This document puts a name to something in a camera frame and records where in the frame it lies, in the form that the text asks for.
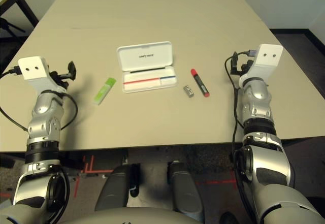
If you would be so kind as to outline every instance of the black wire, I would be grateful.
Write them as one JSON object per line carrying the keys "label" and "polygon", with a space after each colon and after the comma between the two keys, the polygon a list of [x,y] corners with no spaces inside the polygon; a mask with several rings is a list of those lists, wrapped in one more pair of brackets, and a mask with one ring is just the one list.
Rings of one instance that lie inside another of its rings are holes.
{"label": "black wire", "polygon": [[[3,78],[5,75],[10,74],[9,71],[1,74],[0,79]],[[23,125],[19,124],[18,122],[16,122],[14,119],[12,119],[1,107],[0,107],[0,112],[2,113],[3,116],[5,116],[6,119],[8,119],[10,122],[12,122],[13,124],[15,124],[16,126],[20,127],[21,129],[23,129],[24,131],[27,132],[27,128],[25,128]]]}
{"label": "black wire", "polygon": [[69,182],[69,178],[65,172],[65,170],[63,169],[63,167],[60,168],[61,172],[63,173],[63,177],[64,177],[64,181],[66,182],[66,200],[64,201],[64,205],[62,206],[62,208],[59,210],[60,212],[57,212],[55,214],[53,214],[46,222],[46,224],[56,224],[60,218],[62,217],[68,202],[69,202],[69,197],[70,197],[70,182]]}
{"label": "black wire", "polygon": [[[241,55],[241,54],[246,54],[246,52],[240,52],[238,53],[238,55]],[[238,172],[238,169],[237,169],[237,154],[239,151],[237,151],[235,149],[235,137],[236,137],[236,132],[237,132],[237,127],[238,127],[238,124],[243,128],[243,125],[239,122],[238,120],[238,116],[237,116],[237,105],[238,105],[238,91],[240,90],[240,88],[237,88],[234,84],[234,81],[233,79],[231,78],[230,76],[230,73],[228,71],[228,68],[227,68],[227,62],[233,58],[232,56],[231,57],[228,57],[225,62],[224,62],[224,68],[225,68],[225,71],[227,72],[227,75],[229,77],[229,80],[233,86],[233,89],[234,89],[234,118],[235,118],[235,127],[234,127],[234,132],[233,132],[233,138],[232,138],[232,157],[233,157],[233,161],[234,161],[234,172],[235,172],[235,178],[236,178],[236,183],[237,183],[237,188],[238,188],[238,192],[239,192],[239,195],[240,195],[240,198],[243,202],[243,205],[245,207],[245,210],[247,212],[247,214],[249,215],[251,221],[253,223],[256,223],[256,218],[255,218],[255,214],[254,214],[254,211],[253,211],[253,208],[248,200],[248,197],[247,197],[247,194],[245,192],[245,189],[244,189],[244,184],[243,184],[243,181],[241,179],[241,176]]]}
{"label": "black wire", "polygon": [[61,128],[61,130],[65,129],[67,126],[69,126],[76,119],[76,117],[78,115],[78,105],[77,105],[77,102],[75,101],[75,99],[67,93],[62,93],[62,94],[63,94],[63,96],[68,97],[72,101],[72,103],[75,105],[75,115],[65,126],[63,126]]}
{"label": "black wire", "polygon": [[292,188],[295,188],[295,185],[296,185],[296,171],[295,171],[293,165],[292,165],[290,162],[289,162],[289,164],[290,164],[291,169],[292,169],[292,171],[293,171],[293,173],[294,173],[294,177],[293,177],[292,174],[291,174],[291,177],[293,177]]}
{"label": "black wire", "polygon": [[75,108],[76,108],[75,115],[72,117],[72,119],[66,125],[64,125],[61,128],[61,130],[65,129],[67,126],[69,126],[76,119],[76,117],[78,115],[78,104],[71,95],[69,95],[67,93],[58,93],[58,92],[55,92],[55,91],[52,91],[52,90],[46,90],[46,91],[43,91],[42,93],[53,93],[55,95],[59,94],[59,95],[61,95],[63,97],[68,97],[72,101],[72,103],[75,105]]}
{"label": "black wire", "polygon": [[[9,71],[3,73],[0,75],[0,79],[3,78],[5,75],[8,75],[10,74]],[[77,114],[78,114],[78,105],[77,105],[77,102],[75,101],[75,99],[67,94],[67,93],[57,93],[57,92],[54,92],[54,91],[51,91],[51,90],[46,90],[42,93],[53,93],[53,94],[60,94],[61,96],[63,97],[68,97],[72,103],[75,105],[75,108],[76,108],[76,111],[75,111],[75,115],[73,116],[73,118],[65,125],[61,128],[61,130],[65,129],[67,126],[69,126],[77,117]],[[3,116],[5,116],[5,118],[7,118],[10,122],[12,122],[13,124],[15,124],[16,126],[20,127],[21,129],[23,129],[24,131],[28,132],[28,129],[26,127],[24,127],[23,125],[19,124],[18,122],[16,122],[14,119],[12,119],[1,107],[0,107],[0,112],[2,113]]]}

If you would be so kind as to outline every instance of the floor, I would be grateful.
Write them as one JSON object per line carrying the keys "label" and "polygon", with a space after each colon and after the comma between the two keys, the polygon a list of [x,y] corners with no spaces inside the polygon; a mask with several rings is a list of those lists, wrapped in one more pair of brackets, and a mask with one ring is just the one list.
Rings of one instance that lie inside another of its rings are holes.
{"label": "floor", "polygon": [[[304,35],[276,37],[325,98],[325,57]],[[295,188],[307,197],[325,198],[325,137],[283,141],[283,145],[296,172]],[[92,213],[109,171],[126,157],[130,164],[141,164],[142,175],[140,194],[129,197],[128,206],[172,209],[167,163],[177,159],[186,163],[197,184],[206,224],[218,223],[225,211],[240,223],[251,223],[237,191],[230,151],[230,144],[81,151],[76,157],[84,159],[86,168],[83,173],[69,171],[70,200],[60,222]],[[13,169],[0,168],[0,202],[12,197],[21,164],[16,161]]]}

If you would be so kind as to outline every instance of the silver robot arm segment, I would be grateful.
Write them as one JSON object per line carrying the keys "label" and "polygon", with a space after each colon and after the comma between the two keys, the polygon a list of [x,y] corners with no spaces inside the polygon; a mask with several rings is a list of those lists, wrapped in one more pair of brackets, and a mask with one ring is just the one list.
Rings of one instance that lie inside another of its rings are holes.
{"label": "silver robot arm segment", "polygon": [[289,187],[290,164],[276,135],[266,84],[281,52],[281,46],[260,45],[250,69],[239,79],[244,137],[234,160],[250,186],[257,223],[325,223],[310,202]]}
{"label": "silver robot arm segment", "polygon": [[1,210],[4,223],[56,223],[69,198],[69,180],[58,159],[63,96],[76,70],[69,64],[63,77],[50,73],[41,57],[18,61],[24,79],[37,91],[38,97],[28,125],[25,164],[21,169],[13,206]]}

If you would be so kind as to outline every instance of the red stripe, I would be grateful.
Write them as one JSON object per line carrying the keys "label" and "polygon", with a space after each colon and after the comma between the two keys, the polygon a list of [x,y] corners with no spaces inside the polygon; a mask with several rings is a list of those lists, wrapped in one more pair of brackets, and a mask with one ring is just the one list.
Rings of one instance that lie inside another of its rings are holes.
{"label": "red stripe", "polygon": [[0,193],[0,197],[10,198],[11,194],[10,193]]}
{"label": "red stripe", "polygon": [[80,182],[80,177],[77,177],[77,181],[76,181],[76,186],[75,186],[75,193],[73,195],[74,198],[77,197],[77,192],[78,192],[78,188],[79,188],[79,182]]}
{"label": "red stripe", "polygon": [[92,166],[93,166],[93,159],[94,159],[94,156],[91,155],[91,160],[90,160],[90,170],[92,170]]}
{"label": "red stripe", "polygon": [[223,183],[236,183],[236,180],[212,180],[212,181],[205,181],[205,182],[196,182],[196,185],[217,185],[217,184],[223,184]]}
{"label": "red stripe", "polygon": [[138,83],[138,82],[145,82],[145,81],[158,80],[158,79],[160,79],[160,78],[148,78],[148,79],[142,79],[142,80],[124,82],[123,84]]}

